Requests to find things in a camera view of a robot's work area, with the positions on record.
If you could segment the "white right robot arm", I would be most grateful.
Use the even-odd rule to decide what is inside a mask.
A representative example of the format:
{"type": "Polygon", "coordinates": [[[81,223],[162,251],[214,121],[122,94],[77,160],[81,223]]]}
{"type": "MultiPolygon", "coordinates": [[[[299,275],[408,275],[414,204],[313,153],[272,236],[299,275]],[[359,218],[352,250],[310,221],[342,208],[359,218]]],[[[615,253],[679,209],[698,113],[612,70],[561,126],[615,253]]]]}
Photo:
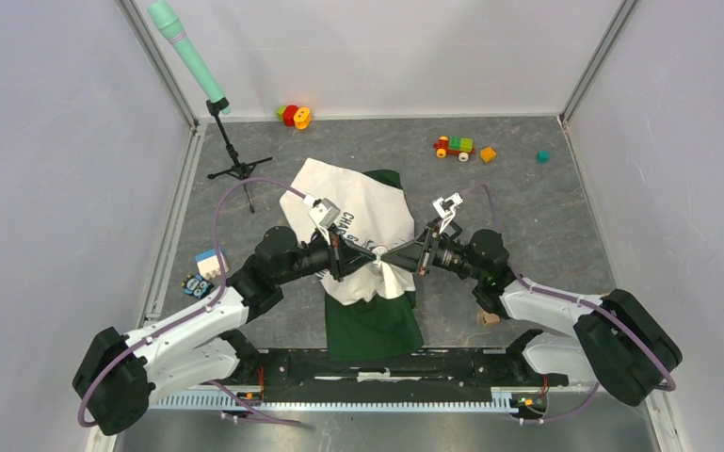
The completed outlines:
{"type": "Polygon", "coordinates": [[[507,356],[507,374],[519,384],[559,374],[598,383],[629,406],[677,388],[671,373],[683,353],[636,296],[622,289],[582,295],[533,282],[510,264],[502,236],[493,230],[479,230],[467,243],[428,231],[383,252],[381,260],[420,276],[437,267],[471,278],[485,312],[539,326],[507,356]]]}

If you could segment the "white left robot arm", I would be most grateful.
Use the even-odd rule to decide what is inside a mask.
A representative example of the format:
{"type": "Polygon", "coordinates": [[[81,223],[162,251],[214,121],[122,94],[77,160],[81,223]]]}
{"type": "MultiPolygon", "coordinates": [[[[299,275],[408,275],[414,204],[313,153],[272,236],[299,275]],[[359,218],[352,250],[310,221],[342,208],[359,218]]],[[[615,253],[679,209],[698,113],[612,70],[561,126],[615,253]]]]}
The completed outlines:
{"type": "Polygon", "coordinates": [[[309,243],[297,240],[288,227],[269,229],[254,253],[206,298],[168,318],[139,330],[120,333],[113,327],[92,339],[72,379],[81,402],[77,421],[114,435],[132,426],[153,398],[165,396],[178,378],[154,374],[173,363],[190,366],[191,381],[229,377],[251,381],[258,359],[243,348],[230,350],[222,364],[197,349],[268,312],[282,300],[282,285],[326,271],[342,280],[377,260],[368,249],[354,245],[331,226],[316,232],[309,243]]]}

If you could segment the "white and green t-shirt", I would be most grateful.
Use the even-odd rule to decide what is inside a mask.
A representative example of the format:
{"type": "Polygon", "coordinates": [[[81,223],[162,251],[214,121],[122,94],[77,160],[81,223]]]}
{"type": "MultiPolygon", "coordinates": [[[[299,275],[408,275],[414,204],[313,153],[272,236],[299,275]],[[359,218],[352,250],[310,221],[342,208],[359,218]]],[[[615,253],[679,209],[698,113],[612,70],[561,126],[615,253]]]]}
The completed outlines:
{"type": "MultiPolygon", "coordinates": [[[[308,158],[280,198],[288,225],[301,241],[314,232],[302,192],[334,202],[338,232],[368,250],[393,249],[414,238],[415,225],[398,172],[357,172],[308,158]]],[[[333,362],[380,360],[421,348],[424,338],[414,309],[416,285],[407,270],[370,264],[336,281],[316,274],[324,291],[328,356],[333,362]]]]}

